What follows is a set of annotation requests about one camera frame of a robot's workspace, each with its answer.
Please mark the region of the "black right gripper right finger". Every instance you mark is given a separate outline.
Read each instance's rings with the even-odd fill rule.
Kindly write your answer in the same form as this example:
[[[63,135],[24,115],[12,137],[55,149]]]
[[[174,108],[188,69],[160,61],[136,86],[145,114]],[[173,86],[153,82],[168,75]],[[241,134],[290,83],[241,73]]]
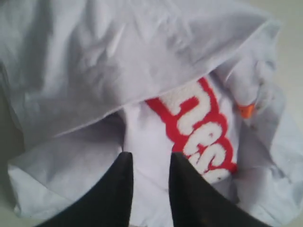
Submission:
[[[265,226],[223,197],[181,153],[171,155],[169,201],[176,227]]]

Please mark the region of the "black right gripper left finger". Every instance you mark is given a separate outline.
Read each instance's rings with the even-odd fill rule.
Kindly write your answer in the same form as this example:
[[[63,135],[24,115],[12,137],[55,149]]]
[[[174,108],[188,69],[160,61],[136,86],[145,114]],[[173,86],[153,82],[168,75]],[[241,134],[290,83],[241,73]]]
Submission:
[[[74,204],[40,227],[128,227],[133,201],[133,155],[122,152]]]

